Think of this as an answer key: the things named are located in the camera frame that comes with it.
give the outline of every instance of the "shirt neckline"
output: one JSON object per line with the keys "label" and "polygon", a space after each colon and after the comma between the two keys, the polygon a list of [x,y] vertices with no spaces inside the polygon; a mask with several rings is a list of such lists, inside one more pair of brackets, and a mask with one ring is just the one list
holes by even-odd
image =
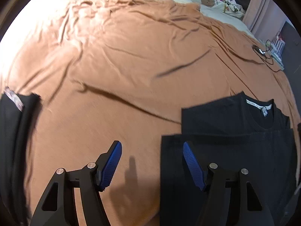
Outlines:
{"label": "shirt neckline", "polygon": [[[253,99],[253,98],[247,96],[244,92],[241,92],[239,95],[240,95],[240,100],[241,100],[241,106],[243,108],[243,112],[245,113],[245,116],[246,116],[247,120],[252,125],[259,128],[260,130],[263,130],[263,131],[272,130],[273,127],[275,126],[275,108],[276,108],[276,106],[275,106],[275,103],[274,103],[274,99],[271,99],[267,102],[262,102],[262,101],[259,101],[257,99]],[[269,106],[270,104],[272,104],[273,121],[272,121],[271,127],[264,128],[264,127],[262,127],[261,125],[259,125],[257,123],[257,121],[254,119],[254,117],[252,116],[252,114],[250,112],[250,109],[249,109],[249,106],[248,106],[248,103],[246,102],[246,100],[254,102],[255,104],[260,105],[260,106]]]}

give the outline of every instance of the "bed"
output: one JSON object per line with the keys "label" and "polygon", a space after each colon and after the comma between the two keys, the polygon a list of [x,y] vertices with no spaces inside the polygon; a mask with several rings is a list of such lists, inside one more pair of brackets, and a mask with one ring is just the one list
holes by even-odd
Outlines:
{"label": "bed", "polygon": [[40,8],[51,13],[22,32],[15,57],[2,61],[0,85],[42,98],[27,147],[32,212],[56,169],[80,169],[119,140],[122,157],[101,194],[109,221],[158,225],[161,136],[180,133],[181,108],[241,91],[273,98],[290,117],[299,167],[300,115],[288,80],[254,54],[251,46],[262,45],[239,19],[191,0],[64,0]]}

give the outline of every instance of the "blue textured rubber pad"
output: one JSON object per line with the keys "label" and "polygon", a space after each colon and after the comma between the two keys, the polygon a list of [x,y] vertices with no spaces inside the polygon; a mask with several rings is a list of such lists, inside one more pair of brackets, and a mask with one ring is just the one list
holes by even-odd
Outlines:
{"label": "blue textured rubber pad", "polygon": [[101,183],[99,185],[102,190],[104,190],[106,187],[110,185],[113,175],[116,171],[116,167],[119,163],[121,153],[122,153],[122,145],[120,142],[118,142],[111,156],[109,157],[105,167],[102,170]]}
{"label": "blue textured rubber pad", "polygon": [[185,142],[183,145],[183,155],[190,170],[192,179],[195,182],[195,186],[199,187],[203,191],[206,187],[203,177],[203,170],[187,142]]}

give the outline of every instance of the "black garment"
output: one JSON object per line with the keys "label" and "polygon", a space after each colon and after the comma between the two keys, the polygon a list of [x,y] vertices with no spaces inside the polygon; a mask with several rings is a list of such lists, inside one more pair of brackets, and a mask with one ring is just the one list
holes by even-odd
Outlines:
{"label": "black garment", "polygon": [[3,94],[0,100],[0,196],[17,223],[27,225],[24,193],[25,152],[33,112],[40,97],[18,95],[23,103],[20,111]]}
{"label": "black garment", "polygon": [[264,191],[265,202],[277,225],[296,188],[297,157],[293,130],[239,136],[163,136],[160,225],[195,226],[207,198],[206,193],[195,186],[184,160],[185,141],[192,141],[209,162],[224,169],[248,169],[256,185]]}
{"label": "black garment", "polygon": [[[246,102],[269,106],[267,115]],[[248,134],[273,130],[290,129],[289,117],[282,114],[274,100],[261,102],[241,92],[204,105],[182,109],[182,133]]]}

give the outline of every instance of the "black t-shirt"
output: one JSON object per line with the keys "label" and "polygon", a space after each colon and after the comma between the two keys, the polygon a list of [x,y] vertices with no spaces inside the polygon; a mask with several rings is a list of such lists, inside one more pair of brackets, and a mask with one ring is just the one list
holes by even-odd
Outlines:
{"label": "black t-shirt", "polygon": [[283,129],[290,129],[290,119],[276,107],[273,99],[261,102],[244,92],[182,109],[182,134],[237,135]]}
{"label": "black t-shirt", "polygon": [[297,157],[292,129],[238,136],[163,136],[160,225],[195,226],[207,199],[207,194],[195,186],[183,157],[185,141],[192,141],[210,163],[233,171],[248,169],[278,225],[296,188]]}

